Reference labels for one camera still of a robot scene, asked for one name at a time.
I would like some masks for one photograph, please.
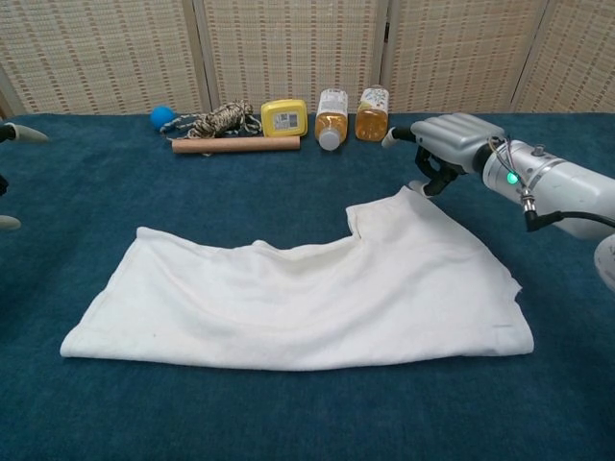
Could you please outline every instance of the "folded white shirt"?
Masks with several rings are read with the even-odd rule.
[[[519,284],[406,187],[347,208],[352,235],[278,250],[139,228],[65,357],[325,370],[533,350]]]

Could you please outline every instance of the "label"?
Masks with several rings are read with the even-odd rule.
[[[273,119],[273,127],[277,130],[293,130],[299,127],[298,112],[277,113]]]
[[[376,109],[388,113],[388,91],[384,88],[367,88],[363,91],[358,110]]]
[[[348,94],[343,89],[326,89],[320,93],[320,103],[318,103],[318,113],[323,112],[341,113],[348,116]]]

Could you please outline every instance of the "yellow box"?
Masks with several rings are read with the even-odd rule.
[[[308,132],[308,109],[302,99],[279,99],[260,107],[262,133],[267,137],[303,136]]]

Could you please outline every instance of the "small blue ball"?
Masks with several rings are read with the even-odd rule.
[[[169,123],[175,119],[175,112],[167,106],[158,106],[150,113],[150,121],[152,125],[159,131],[162,125]]]

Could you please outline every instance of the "woven folding screen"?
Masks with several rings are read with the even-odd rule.
[[[557,0],[522,81],[519,111],[615,110],[615,0]]]
[[[6,0],[0,65],[28,112],[201,107],[182,3]]]
[[[510,109],[543,0],[395,4],[382,72],[392,110]]]
[[[335,86],[354,110],[360,92],[378,81],[386,1],[196,1],[221,103],[246,99],[259,109],[301,98],[314,111],[320,91]]]

